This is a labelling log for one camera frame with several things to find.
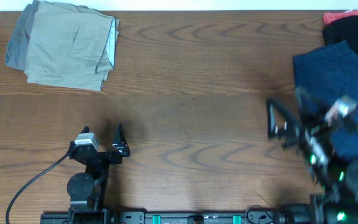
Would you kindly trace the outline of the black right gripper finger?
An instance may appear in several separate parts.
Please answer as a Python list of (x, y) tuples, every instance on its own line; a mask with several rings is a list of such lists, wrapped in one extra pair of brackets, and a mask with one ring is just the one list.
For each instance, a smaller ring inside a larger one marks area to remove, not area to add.
[(301, 86), (296, 87), (295, 99), (298, 103), (298, 112), (301, 120), (309, 120), (316, 116), (318, 104), (306, 89)]
[[(275, 98), (269, 98), (266, 100), (266, 108), (268, 138), (299, 138), (301, 128), (300, 121), (281, 102)], [(282, 128), (279, 128), (276, 124), (275, 111), (284, 119)]]

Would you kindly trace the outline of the navy blue cloth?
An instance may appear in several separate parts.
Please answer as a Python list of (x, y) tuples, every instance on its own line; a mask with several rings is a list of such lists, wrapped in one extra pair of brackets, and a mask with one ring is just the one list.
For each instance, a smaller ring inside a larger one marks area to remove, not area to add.
[(337, 154), (346, 159), (358, 159), (358, 55), (346, 41), (318, 48), (293, 58), (296, 87), (331, 106), (347, 95), (357, 102), (353, 119), (354, 132), (340, 127), (331, 135)]

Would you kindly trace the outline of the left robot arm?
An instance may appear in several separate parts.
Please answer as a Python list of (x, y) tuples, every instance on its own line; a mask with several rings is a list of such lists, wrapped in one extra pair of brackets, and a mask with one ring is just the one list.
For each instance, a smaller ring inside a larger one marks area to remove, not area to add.
[(85, 171), (73, 175), (67, 183), (70, 196), (69, 223), (119, 223), (119, 215), (104, 204), (110, 167), (122, 163), (131, 150), (121, 124), (116, 127), (112, 149), (99, 152), (99, 141), (84, 127), (70, 143), (67, 156), (85, 165)]

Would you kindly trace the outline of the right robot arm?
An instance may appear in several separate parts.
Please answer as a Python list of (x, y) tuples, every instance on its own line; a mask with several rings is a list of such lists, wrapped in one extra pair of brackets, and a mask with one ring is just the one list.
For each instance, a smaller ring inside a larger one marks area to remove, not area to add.
[(344, 95), (327, 106), (304, 88), (297, 88), (295, 97), (299, 117), (276, 98), (267, 99), (267, 135), (283, 139), (284, 149), (296, 146), (324, 192), (311, 195), (308, 204), (280, 207), (272, 223), (358, 223), (358, 159), (339, 157), (331, 141), (341, 126), (356, 130), (357, 103)]

